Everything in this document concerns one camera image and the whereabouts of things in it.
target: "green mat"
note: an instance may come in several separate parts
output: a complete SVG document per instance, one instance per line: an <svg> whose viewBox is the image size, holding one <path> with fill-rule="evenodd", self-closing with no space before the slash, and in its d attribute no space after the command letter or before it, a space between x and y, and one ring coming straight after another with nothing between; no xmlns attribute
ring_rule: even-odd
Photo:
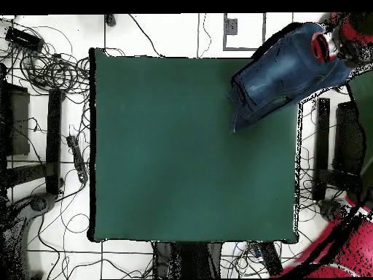
<svg viewBox="0 0 373 280"><path fill-rule="evenodd" d="M360 124L366 134L364 170L373 159L373 71L352 79L350 87L358 106Z"/></svg>
<svg viewBox="0 0 373 280"><path fill-rule="evenodd" d="M298 106L229 130L230 79L248 59L91 49L90 63L92 241L296 241Z"/></svg>

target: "cable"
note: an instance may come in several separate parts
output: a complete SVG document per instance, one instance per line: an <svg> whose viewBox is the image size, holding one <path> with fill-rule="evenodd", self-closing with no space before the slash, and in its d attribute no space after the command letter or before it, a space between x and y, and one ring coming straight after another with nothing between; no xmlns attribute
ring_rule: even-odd
<svg viewBox="0 0 373 280"><path fill-rule="evenodd" d="M13 70L13 68L14 68L14 66L15 66L15 63L16 63L16 61L18 60L18 56L20 55L20 52L21 52L21 50L18 50L18 53L17 53L17 55L14 57L14 60L12 59L12 64L11 64L10 68L8 69L6 75L8 75L8 74Z"/></svg>
<svg viewBox="0 0 373 280"><path fill-rule="evenodd" d="M127 271L124 271L124 270L118 268L117 266L115 266L115 265L113 264L113 262L110 261L110 260L102 259L102 261L109 263L112 267L114 267L115 269L117 269L118 271L120 271L120 272L122 272L122 273L125 273L126 276L129 276L129 277L132 278L132 279L137 278L137 277L132 277L132 276L131 276L132 273L139 272L139 273L141 274L140 271L132 271L132 272L129 272L129 273L128 273ZM77 265L77 266L75 266L75 267L71 270L70 274L68 275L68 280L70 279L72 273L73 273L77 268L82 268L82 267L92 266L92 265L96 265L96 264L98 264L98 263L101 263L101 260L96 261L96 262L93 262L93 263L85 264L85 265Z"/></svg>
<svg viewBox="0 0 373 280"><path fill-rule="evenodd" d="M70 44L71 54L68 55L68 56L70 56L70 58L68 60L70 60L71 57L73 57L73 45L71 44L70 40L67 38L67 36L62 31L60 31L60 30L58 30L56 28L53 28L53 27L49 27L49 26L36 26L36 27L32 27L32 28L49 28L49 29L58 31L60 34L62 34L65 37L65 39L67 40L67 42Z"/></svg>
<svg viewBox="0 0 373 280"><path fill-rule="evenodd" d="M69 195L67 195L67 196L64 196L63 198L61 198L61 199L59 199L59 200L56 200L56 202L55 203L57 203L57 202L59 202L59 201L62 201L63 199L65 199L65 198L68 198L68 197L70 197L70 196L72 196L72 195L74 195L74 194L77 194L77 193L79 193L80 191L82 191L83 189L85 188L85 184L83 184L76 192L73 192L73 193L71 193L71 194L69 194ZM67 207L62 211L62 213L68 208L70 206L70 204L69 205L67 205ZM54 220L48 225L48 226L46 226L44 229L43 229L43 231L41 231L41 233L43 233L55 220L57 220L58 218L60 217L60 215L58 215L56 218L54 218ZM27 245L29 245L35 238L36 238L37 236L35 236L34 238L32 238L28 243L27 243Z"/></svg>
<svg viewBox="0 0 373 280"><path fill-rule="evenodd" d="M119 52L119 54L122 56L122 57L125 57L125 52L123 52L123 50L121 50L120 48L114 48L114 47L105 47L104 48L104 51L107 51L107 50L116 50L117 52Z"/></svg>
<svg viewBox="0 0 373 280"><path fill-rule="evenodd" d="M51 130L49 130L49 131L48 131L48 130L43 130L43 129L40 127L38 121L37 121L34 117L30 117L30 118L23 119L23 120L17 120L17 123L21 123L21 122L25 122L25 121L29 121L29 120L34 120L35 123L36 123L35 128L28 128L29 130L32 130L33 132L37 132L37 131L39 131L39 132L42 132L43 134L52 134L52 133L54 133L54 132L52 132ZM64 137L64 138L66 139L66 136L64 136L64 135L61 134L61 133L55 133L55 134L58 135L58 136L60 137L61 143L67 146L67 143L65 143L65 141L62 139L62 137Z"/></svg>
<svg viewBox="0 0 373 280"><path fill-rule="evenodd" d="M21 80L25 80L31 84L38 95L46 96L36 90L47 92L49 89L60 88L68 94L85 94L88 91L89 63L88 58L83 58L79 61L71 62L62 58L63 53L55 55L30 55L25 53L20 59L20 71L23 75ZM68 96L68 100L75 104L83 104L88 96L85 96L84 101L75 102Z"/></svg>
<svg viewBox="0 0 373 280"><path fill-rule="evenodd" d="M26 136L25 134L23 134L22 132L20 132L19 130L17 130L14 126L13 126L13 130L14 130L14 131L17 131L21 136L26 137L27 140L30 142L32 148L34 149L35 155L36 155L36 157L38 158L39 163L40 163L40 164L42 165L42 167L43 167L44 177L47 177L47 171L45 170L45 166L44 166L44 164L43 164L43 162L42 162L42 159L40 158L38 152L36 151L36 148L35 148L35 146L34 146L34 143L29 139L28 136Z"/></svg>
<svg viewBox="0 0 373 280"><path fill-rule="evenodd" d="M74 201L74 199L75 199L75 197L76 197L77 194L78 194L78 192L75 193L74 197L71 199L70 203L67 205L67 207L63 211L65 211L73 203L73 201ZM86 230L88 230L88 228L90 226L89 223L88 223L88 226L84 230L81 230L81 231L72 231L72 230L70 230L68 228L68 225L70 224L70 222L72 221L73 218L78 217L78 216L84 216L84 217L86 217L88 219L88 222L90 221L90 218L86 214L76 214L72 218L70 218L70 220L68 221L67 225L65 225L65 222L63 221L63 217L62 217L62 213L63 213L63 211L62 211L62 204L63 204L63 202L61 202L61 207L60 207L60 218L61 218L63 226L65 227L65 230L63 231L63 255L64 255L64 258L63 258L63 261L62 261L62 269L63 269L63 262L66 260L66 250L65 250L65 235L66 235L66 231L68 230L69 232L75 233L75 234L83 233ZM66 271L68 273L68 261L67 260L66 260ZM65 276L65 279L68 280L68 277L65 274L65 272L63 270L62 270L62 272L63 272L63 275Z"/></svg>
<svg viewBox="0 0 373 280"><path fill-rule="evenodd" d="M156 49L155 49L155 47L154 47L154 44L153 44L153 41L148 37L148 35L145 33L145 31L142 29L142 27L138 24L138 22L137 22L137 20L131 15L131 14L129 14L129 16L133 19L133 21L136 23L136 25L138 26L138 28L141 30L141 32L146 36L146 38L150 41L150 44L152 44L152 47L153 47L153 50L155 51L155 53L157 54L157 55L159 55L160 57L164 57L164 55L161 55L161 54L159 54L157 51L156 51Z"/></svg>
<svg viewBox="0 0 373 280"><path fill-rule="evenodd" d="M206 29L205 29L205 20L206 20L206 15L207 15L207 13L205 13L205 17L203 18L203 30L204 30L204 32L208 35L208 38L210 39L210 43L208 43L208 47L207 47L207 49L203 51L202 55L201 55L199 58L203 57L203 54L204 54L205 52L207 52L207 51L210 49L210 45L211 45L211 42L212 42L210 34L208 34L208 32L207 32Z"/></svg>
<svg viewBox="0 0 373 280"><path fill-rule="evenodd" d="M40 236L40 231L42 230L42 227L43 227L43 223L44 223L44 214L42 215L42 223L40 224L40 227L39 227L39 230L38 230L38 238L40 240L40 242L45 245L46 247L50 248L51 250L54 250L55 252L57 252L58 254L58 258L57 258L57 261L56 263L53 265L53 267L51 268L50 272L48 273L48 277L47 277L47 280L50 280L50 275L51 273L53 272L53 270L55 269L58 261L60 260L60 252L57 251L55 248L51 247L50 245L47 245L43 240L42 240L42 237Z"/></svg>

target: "floor tile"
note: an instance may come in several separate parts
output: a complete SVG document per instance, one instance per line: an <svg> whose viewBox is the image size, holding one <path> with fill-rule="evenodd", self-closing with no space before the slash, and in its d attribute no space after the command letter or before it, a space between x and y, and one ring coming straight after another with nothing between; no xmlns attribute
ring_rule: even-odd
<svg viewBox="0 0 373 280"><path fill-rule="evenodd" d="M32 271L43 270L43 279L50 280L99 280L101 275L100 254L69 254L55 252L28 252Z"/></svg>
<svg viewBox="0 0 373 280"><path fill-rule="evenodd" d="M152 245L148 241L116 241L103 242L105 252L153 252Z"/></svg>
<svg viewBox="0 0 373 280"><path fill-rule="evenodd" d="M141 277L152 267L153 260L153 256L148 254L104 254L103 258L110 261L104 261L103 279Z"/></svg>
<svg viewBox="0 0 373 280"><path fill-rule="evenodd" d="M262 13L229 13L237 18L237 35L227 36L227 47L258 48L263 43Z"/></svg>
<svg viewBox="0 0 373 280"><path fill-rule="evenodd" d="M291 23L293 13L291 12L269 12L267 13L265 39L282 30Z"/></svg>
<svg viewBox="0 0 373 280"><path fill-rule="evenodd" d="M195 57L197 14L134 14L137 23L152 40L156 51L166 57ZM106 27L106 46L126 55L157 56L151 42L128 14L115 15L115 27Z"/></svg>

